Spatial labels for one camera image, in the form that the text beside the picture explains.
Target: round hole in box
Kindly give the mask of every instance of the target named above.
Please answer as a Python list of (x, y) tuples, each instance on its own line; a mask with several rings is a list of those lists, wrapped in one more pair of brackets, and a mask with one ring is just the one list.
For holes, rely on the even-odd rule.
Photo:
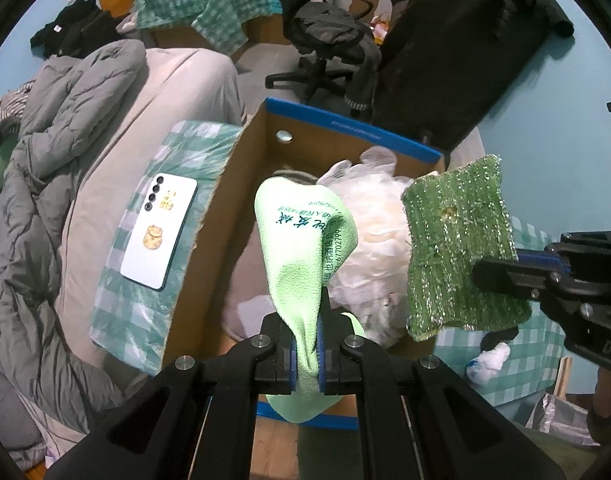
[(289, 144), (292, 142), (292, 134), (290, 132), (286, 132), (285, 130), (280, 130), (276, 133), (276, 140), (281, 144)]

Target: white smartphone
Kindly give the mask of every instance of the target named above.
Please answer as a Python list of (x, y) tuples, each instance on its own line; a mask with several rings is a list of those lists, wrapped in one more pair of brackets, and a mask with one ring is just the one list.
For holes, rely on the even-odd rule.
[(156, 290), (163, 287), (195, 192), (193, 178), (168, 173), (154, 176), (127, 243), (123, 276)]

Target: glittery green sponge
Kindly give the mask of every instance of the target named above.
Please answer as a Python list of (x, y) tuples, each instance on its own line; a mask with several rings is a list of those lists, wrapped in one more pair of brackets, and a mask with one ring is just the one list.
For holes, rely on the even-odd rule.
[(501, 198), (501, 160), (487, 155), (464, 168), (417, 179), (401, 197), (412, 235), (408, 278), (410, 335), (424, 341), (444, 326), (503, 330), (527, 321), (525, 300), (477, 290), (484, 256), (517, 259)]

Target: clear plastic bag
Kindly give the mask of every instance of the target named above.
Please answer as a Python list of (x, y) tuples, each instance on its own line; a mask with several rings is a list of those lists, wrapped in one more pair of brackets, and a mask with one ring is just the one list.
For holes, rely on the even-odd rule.
[(410, 231), (401, 194), (413, 182), (394, 176), (396, 155), (374, 146), (361, 164), (342, 160), (317, 182), (332, 189), (348, 207), (359, 244), (329, 284), (330, 301), (351, 311), (365, 335), (385, 348), (405, 333)]

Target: black chair base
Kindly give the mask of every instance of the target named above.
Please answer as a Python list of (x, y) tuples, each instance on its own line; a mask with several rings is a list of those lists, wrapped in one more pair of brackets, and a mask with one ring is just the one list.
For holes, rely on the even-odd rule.
[(285, 72), (272, 74), (266, 77), (266, 88), (274, 88), (277, 82), (304, 83), (303, 104), (310, 104), (312, 97), (319, 88), (324, 88), (339, 97), (345, 95), (345, 88), (336, 83), (335, 79), (345, 78), (346, 82), (352, 81), (354, 72), (348, 69), (326, 70), (326, 59), (316, 59), (312, 62), (306, 57), (299, 60), (299, 68), (296, 72)]

